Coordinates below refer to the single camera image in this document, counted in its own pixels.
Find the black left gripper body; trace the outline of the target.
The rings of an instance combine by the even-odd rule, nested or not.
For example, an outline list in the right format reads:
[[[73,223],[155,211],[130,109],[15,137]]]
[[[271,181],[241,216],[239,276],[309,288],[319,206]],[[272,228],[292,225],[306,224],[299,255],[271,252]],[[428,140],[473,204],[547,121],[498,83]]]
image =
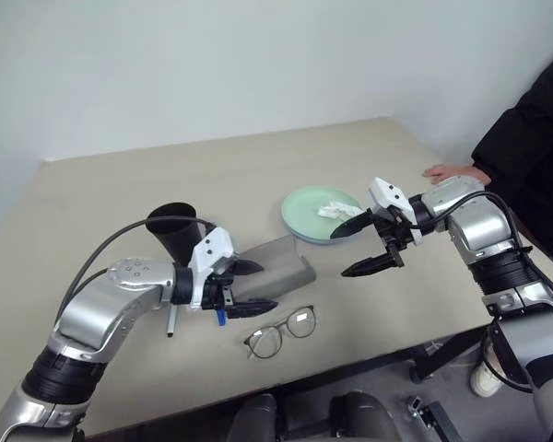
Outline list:
[[[213,272],[204,284],[202,309],[224,310],[234,305],[231,286],[235,279],[236,263],[230,263],[222,273]]]

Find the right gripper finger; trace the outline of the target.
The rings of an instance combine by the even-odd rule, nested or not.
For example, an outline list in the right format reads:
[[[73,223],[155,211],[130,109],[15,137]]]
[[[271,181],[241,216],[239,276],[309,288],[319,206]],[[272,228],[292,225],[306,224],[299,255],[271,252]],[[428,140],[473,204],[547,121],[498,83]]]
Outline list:
[[[343,222],[340,226],[336,227],[331,233],[330,239],[347,238],[351,237],[365,227],[372,224],[372,211],[367,209],[366,211],[356,215],[347,221]]]
[[[361,277],[379,273],[394,267],[403,267],[404,262],[398,253],[386,252],[376,257],[365,258],[351,264],[344,270],[343,277]]]

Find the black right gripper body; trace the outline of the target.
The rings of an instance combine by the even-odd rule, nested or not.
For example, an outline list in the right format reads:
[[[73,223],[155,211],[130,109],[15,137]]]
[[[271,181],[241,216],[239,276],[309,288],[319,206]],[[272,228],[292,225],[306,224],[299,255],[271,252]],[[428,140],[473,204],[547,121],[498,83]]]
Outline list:
[[[415,241],[409,228],[411,223],[401,210],[392,206],[390,214],[390,219],[371,214],[371,221],[385,248],[384,254],[374,258],[375,267],[403,267],[400,252]]]

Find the bystander's bare hand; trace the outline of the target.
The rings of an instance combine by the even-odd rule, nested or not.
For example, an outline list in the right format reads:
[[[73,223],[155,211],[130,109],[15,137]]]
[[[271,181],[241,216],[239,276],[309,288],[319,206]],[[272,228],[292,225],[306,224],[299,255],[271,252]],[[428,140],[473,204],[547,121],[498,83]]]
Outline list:
[[[491,183],[491,178],[484,171],[474,166],[455,166],[448,164],[440,164],[431,168],[425,169],[423,177],[430,179],[432,184],[440,184],[452,177],[467,176],[479,180],[484,186]]]

